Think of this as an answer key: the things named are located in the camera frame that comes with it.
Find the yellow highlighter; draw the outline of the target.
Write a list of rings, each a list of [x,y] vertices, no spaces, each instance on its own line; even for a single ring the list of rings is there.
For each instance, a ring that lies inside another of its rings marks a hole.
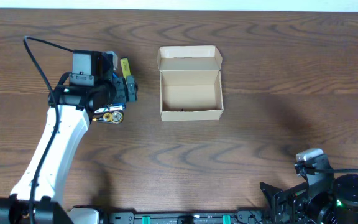
[[[121,58],[120,63],[121,63],[123,77],[127,78],[127,77],[131,76],[131,70],[130,70],[128,58]]]

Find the brown cardboard box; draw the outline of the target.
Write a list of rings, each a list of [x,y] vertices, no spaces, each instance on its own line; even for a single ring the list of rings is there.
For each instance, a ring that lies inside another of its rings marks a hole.
[[[161,120],[219,120],[224,111],[222,62],[213,45],[159,48]]]

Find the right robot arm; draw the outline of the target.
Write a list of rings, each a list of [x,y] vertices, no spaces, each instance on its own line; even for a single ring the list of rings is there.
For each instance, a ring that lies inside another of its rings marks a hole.
[[[264,182],[270,210],[265,223],[358,223],[358,169],[334,169],[322,149],[296,155],[296,174],[305,182],[283,190]]]

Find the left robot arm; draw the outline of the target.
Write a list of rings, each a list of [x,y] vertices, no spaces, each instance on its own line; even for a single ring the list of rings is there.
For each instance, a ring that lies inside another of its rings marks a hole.
[[[90,124],[122,123],[125,104],[137,99],[134,77],[117,76],[118,64],[113,51],[74,51],[73,70],[49,96],[47,122],[29,166],[10,196],[0,197],[0,223],[108,223],[99,208],[66,212],[62,203],[71,163]]]

